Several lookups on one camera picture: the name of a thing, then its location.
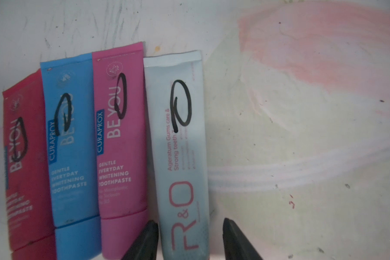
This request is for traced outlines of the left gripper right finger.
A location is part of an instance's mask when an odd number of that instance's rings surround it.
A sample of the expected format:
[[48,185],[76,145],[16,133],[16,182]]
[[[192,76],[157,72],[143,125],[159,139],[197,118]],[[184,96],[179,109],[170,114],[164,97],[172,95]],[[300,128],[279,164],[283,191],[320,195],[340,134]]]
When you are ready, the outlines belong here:
[[223,244],[226,260],[263,260],[238,225],[229,218],[223,222]]

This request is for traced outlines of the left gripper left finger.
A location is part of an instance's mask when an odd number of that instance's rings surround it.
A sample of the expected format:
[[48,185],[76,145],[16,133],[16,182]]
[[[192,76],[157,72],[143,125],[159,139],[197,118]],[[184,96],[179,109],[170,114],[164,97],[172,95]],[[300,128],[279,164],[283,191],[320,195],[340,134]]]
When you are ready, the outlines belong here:
[[156,260],[158,240],[158,224],[150,220],[146,223],[121,260]]

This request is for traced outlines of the white pink-cap toothpaste tube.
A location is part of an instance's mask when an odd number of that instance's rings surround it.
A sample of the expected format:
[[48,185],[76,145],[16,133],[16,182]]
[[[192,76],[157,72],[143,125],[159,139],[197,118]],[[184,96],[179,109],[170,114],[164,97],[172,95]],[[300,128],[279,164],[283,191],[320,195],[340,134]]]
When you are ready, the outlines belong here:
[[144,58],[162,254],[207,260],[209,192],[202,54]]

